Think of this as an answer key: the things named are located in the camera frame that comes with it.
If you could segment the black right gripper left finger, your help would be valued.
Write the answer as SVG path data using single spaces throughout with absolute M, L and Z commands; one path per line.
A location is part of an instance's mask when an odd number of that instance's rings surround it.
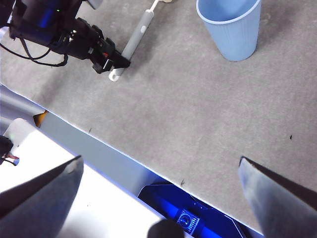
M 2 238 L 55 238 L 77 195 L 84 170 L 77 156 L 0 194 Z

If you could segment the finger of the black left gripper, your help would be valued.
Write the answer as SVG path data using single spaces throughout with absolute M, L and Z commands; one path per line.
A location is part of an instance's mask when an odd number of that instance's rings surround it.
M 128 68 L 130 66 L 130 60 L 125 58 L 119 51 L 115 51 L 112 55 L 114 69 Z

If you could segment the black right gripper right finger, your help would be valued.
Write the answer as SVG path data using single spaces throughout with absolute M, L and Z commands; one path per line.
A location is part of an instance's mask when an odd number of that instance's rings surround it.
M 266 238 L 315 238 L 317 193 L 242 156 L 238 175 Z

